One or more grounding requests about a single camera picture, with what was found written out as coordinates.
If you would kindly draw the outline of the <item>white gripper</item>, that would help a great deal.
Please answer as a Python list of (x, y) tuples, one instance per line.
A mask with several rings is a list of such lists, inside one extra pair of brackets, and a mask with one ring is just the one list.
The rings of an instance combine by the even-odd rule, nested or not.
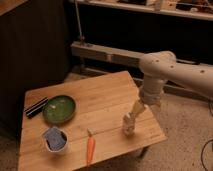
[(163, 95), (164, 91), (160, 91), (159, 93), (148, 93), (146, 92), (143, 88), (139, 90), (139, 97), (140, 100), (137, 100), (130, 112), (130, 116), (132, 119), (136, 119), (139, 114), (143, 113), (147, 105), (152, 106), (152, 105), (161, 105), (161, 98)]

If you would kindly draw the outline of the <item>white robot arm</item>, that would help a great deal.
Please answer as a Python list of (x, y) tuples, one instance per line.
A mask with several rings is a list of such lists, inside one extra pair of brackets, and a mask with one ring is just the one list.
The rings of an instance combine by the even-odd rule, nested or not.
[(178, 63), (173, 52), (160, 51), (143, 54), (139, 59), (139, 69), (144, 74), (139, 97), (145, 105), (160, 101), (167, 81), (213, 101), (213, 67)]

